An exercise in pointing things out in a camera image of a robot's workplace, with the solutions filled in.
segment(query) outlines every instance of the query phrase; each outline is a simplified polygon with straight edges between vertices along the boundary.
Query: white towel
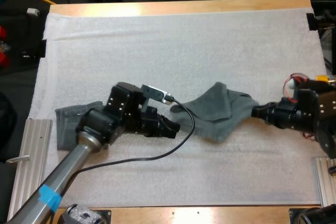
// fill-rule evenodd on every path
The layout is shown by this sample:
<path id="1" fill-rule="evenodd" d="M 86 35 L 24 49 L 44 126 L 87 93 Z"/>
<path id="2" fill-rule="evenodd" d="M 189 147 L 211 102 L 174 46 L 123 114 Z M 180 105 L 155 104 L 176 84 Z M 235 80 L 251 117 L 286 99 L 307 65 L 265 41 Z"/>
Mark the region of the white towel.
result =
<path id="1" fill-rule="evenodd" d="M 55 120 L 56 108 L 105 102 L 118 81 L 151 85 L 181 102 L 216 81 L 260 104 L 279 101 L 291 73 L 314 78 L 326 72 L 307 12 L 312 9 L 124 18 L 49 14 L 30 117 Z M 154 105 L 169 117 L 168 106 Z M 185 135 L 170 140 L 126 134 L 87 165 L 156 156 Z M 65 154 L 56 150 L 54 124 L 45 177 Z M 222 144 L 194 136 L 165 159 L 80 174 L 61 206 L 317 204 L 315 156 L 324 156 L 318 143 L 249 119 Z"/>

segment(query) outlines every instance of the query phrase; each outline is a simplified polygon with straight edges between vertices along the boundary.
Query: blue tape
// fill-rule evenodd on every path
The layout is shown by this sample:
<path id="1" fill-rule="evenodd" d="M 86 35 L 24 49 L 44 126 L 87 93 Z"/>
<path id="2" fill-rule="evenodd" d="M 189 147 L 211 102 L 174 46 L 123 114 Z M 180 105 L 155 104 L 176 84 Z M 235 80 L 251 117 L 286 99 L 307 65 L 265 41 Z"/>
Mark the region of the blue tape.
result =
<path id="1" fill-rule="evenodd" d="M 47 185 L 41 186 L 38 192 L 40 194 L 38 200 L 47 204 L 53 212 L 56 212 L 62 197 Z"/>

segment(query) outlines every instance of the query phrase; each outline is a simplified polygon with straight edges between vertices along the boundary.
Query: table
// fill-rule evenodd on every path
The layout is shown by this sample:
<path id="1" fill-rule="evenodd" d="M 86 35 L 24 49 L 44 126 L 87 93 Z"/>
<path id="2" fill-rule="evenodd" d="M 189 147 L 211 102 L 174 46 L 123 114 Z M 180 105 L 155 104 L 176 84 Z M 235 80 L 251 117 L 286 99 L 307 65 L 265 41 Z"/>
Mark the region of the table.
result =
<path id="1" fill-rule="evenodd" d="M 216 0 L 51 5 L 50 12 L 81 17 L 130 17 L 184 13 L 232 12 L 310 8 L 310 0 Z M 289 208 L 316 206 L 215 206 L 105 208 L 112 211 L 113 224 L 133 223 L 289 223 Z M 57 223 L 64 209 L 59 209 Z"/>

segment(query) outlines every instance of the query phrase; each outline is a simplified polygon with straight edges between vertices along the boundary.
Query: silver metal tube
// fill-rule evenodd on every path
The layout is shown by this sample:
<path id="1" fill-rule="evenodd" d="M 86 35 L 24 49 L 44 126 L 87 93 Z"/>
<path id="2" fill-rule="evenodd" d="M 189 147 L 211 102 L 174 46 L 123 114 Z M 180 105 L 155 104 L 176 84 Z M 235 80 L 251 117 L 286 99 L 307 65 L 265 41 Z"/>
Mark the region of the silver metal tube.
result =
<path id="1" fill-rule="evenodd" d="M 74 172 L 81 169 L 93 152 L 101 150 L 100 142 L 87 134 L 80 132 L 78 145 L 51 172 L 42 185 L 47 185 L 60 195 L 64 195 L 66 185 Z M 39 198 L 39 188 L 31 195 L 8 224 L 40 224 L 45 223 L 51 216 L 50 208 Z"/>

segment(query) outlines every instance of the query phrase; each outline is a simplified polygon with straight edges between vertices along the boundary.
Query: folded gray cloth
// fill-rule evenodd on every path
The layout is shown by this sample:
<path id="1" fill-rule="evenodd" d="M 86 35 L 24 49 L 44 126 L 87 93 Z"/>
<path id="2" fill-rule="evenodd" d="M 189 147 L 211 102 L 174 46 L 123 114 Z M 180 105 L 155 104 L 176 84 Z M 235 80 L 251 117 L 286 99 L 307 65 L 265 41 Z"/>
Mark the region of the folded gray cloth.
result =
<path id="1" fill-rule="evenodd" d="M 72 151 L 76 147 L 76 127 L 82 116 L 90 109 L 100 108 L 103 103 L 93 102 L 87 105 L 75 105 L 56 109 L 57 149 Z"/>
<path id="2" fill-rule="evenodd" d="M 183 105 L 195 117 L 196 135 L 222 142 L 259 104 L 250 95 L 228 90 L 225 84 L 217 82 L 199 98 Z M 179 105 L 172 106 L 170 112 L 181 130 L 190 131 L 190 117 Z"/>

